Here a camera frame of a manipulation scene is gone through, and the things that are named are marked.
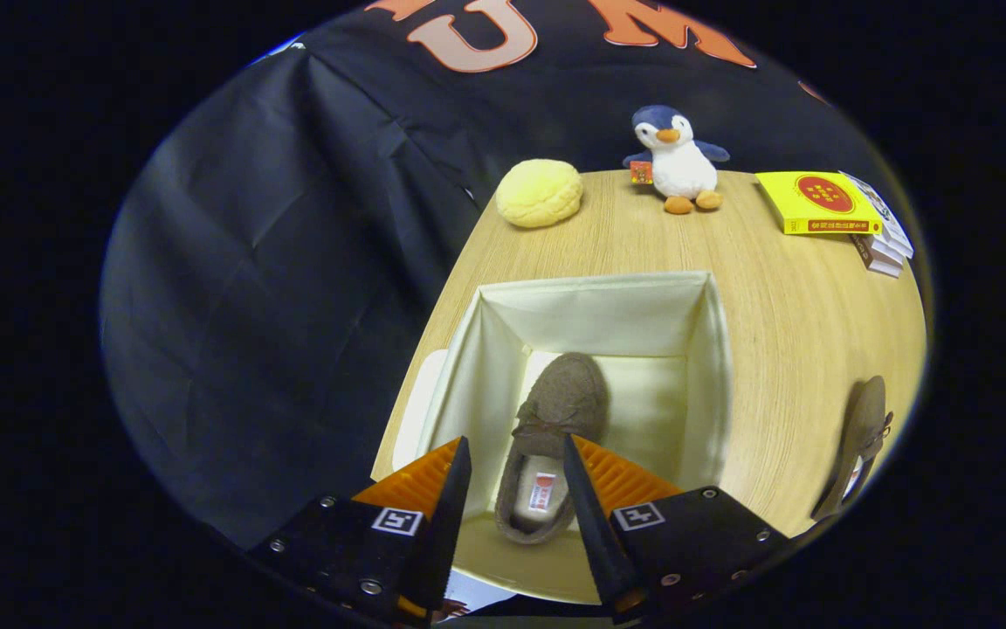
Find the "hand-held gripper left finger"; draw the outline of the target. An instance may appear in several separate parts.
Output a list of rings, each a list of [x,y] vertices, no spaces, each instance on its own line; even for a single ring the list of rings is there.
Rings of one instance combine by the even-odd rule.
[[[470,489],[458,437],[359,493],[323,493],[252,547],[269,576],[359,626],[427,626],[444,606]]]

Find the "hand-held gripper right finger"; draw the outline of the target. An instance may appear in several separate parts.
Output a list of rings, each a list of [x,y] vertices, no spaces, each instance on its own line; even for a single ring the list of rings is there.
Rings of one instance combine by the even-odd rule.
[[[578,435],[564,473],[600,604],[616,624],[676,624],[754,581],[790,540],[716,486],[682,489]]]

